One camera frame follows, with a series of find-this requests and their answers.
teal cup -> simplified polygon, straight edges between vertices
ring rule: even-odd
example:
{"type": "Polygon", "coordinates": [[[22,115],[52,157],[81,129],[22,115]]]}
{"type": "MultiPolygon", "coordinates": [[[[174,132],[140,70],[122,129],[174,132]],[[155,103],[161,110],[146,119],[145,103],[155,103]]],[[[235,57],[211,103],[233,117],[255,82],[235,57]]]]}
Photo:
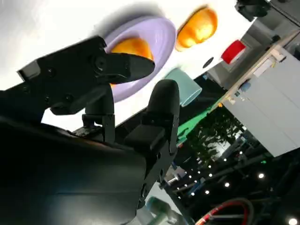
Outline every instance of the teal cup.
{"type": "Polygon", "coordinates": [[[165,79],[174,80],[179,87],[180,105],[190,104],[202,91],[202,88],[181,69],[173,69],[165,79]]]}

white table surface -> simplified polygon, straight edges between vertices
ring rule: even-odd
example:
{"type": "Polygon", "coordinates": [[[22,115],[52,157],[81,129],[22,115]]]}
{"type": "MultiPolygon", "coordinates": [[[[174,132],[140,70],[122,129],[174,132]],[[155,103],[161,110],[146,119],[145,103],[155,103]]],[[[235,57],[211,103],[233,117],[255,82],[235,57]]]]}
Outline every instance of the white table surface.
{"type": "MultiPolygon", "coordinates": [[[[147,106],[155,84],[175,67],[195,79],[220,62],[223,51],[252,25],[240,15],[236,0],[0,0],[0,90],[21,83],[16,71],[36,58],[87,37],[104,37],[118,26],[143,15],[170,19],[176,29],[205,5],[218,15],[213,37],[184,52],[174,50],[157,76],[131,97],[115,104],[116,125],[147,106]],[[203,69],[204,63],[214,57],[203,69]]],[[[81,115],[55,116],[47,110],[43,122],[75,130],[81,115]]]]}

black metal bracket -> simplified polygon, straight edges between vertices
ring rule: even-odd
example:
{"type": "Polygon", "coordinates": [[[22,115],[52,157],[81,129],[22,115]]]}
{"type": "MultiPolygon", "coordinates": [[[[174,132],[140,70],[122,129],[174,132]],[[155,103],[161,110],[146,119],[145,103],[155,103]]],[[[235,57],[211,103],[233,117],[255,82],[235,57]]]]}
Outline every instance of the black metal bracket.
{"type": "Polygon", "coordinates": [[[271,6],[266,0],[238,0],[236,8],[242,16],[251,22],[255,17],[266,16],[271,6]]]}
{"type": "Polygon", "coordinates": [[[101,98],[108,83],[138,80],[154,70],[149,59],[107,54],[105,46],[101,37],[92,37],[28,64],[18,71],[24,82],[0,94],[1,113],[37,123],[47,108],[75,114],[101,98]]]}
{"type": "Polygon", "coordinates": [[[138,208],[155,181],[162,182],[174,160],[179,123],[179,90],[172,80],[162,80],[155,86],[141,125],[126,138],[125,144],[146,159],[145,181],[138,208]]]}
{"type": "Polygon", "coordinates": [[[115,120],[113,93],[110,85],[106,86],[105,95],[85,108],[82,115],[83,127],[73,133],[80,137],[99,142],[115,141],[115,120]]]}

red cable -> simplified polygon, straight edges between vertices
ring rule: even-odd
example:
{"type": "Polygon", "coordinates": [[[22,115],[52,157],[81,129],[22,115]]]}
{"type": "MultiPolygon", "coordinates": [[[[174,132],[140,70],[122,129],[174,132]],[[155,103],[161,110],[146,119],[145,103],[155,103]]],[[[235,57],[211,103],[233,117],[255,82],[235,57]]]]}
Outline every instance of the red cable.
{"type": "Polygon", "coordinates": [[[244,219],[241,225],[247,225],[248,221],[248,209],[246,208],[245,204],[240,201],[233,201],[233,202],[226,202],[225,204],[221,204],[218,207],[213,208],[211,211],[209,211],[207,214],[205,214],[195,225],[203,225],[206,223],[207,220],[210,219],[212,215],[214,215],[216,212],[219,212],[220,210],[233,205],[241,205],[244,209],[244,219]]]}

ceiling light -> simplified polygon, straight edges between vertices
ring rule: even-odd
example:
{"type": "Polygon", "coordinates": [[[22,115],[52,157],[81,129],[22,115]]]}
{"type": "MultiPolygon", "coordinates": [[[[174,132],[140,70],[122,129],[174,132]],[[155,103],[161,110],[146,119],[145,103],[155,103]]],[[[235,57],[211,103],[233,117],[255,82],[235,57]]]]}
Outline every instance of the ceiling light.
{"type": "Polygon", "coordinates": [[[259,178],[259,179],[264,178],[264,174],[263,174],[263,173],[260,173],[260,174],[258,175],[258,178],[259,178]]]}
{"type": "Polygon", "coordinates": [[[289,225],[297,225],[297,224],[298,224],[298,221],[295,218],[291,218],[289,220],[289,225]]]}

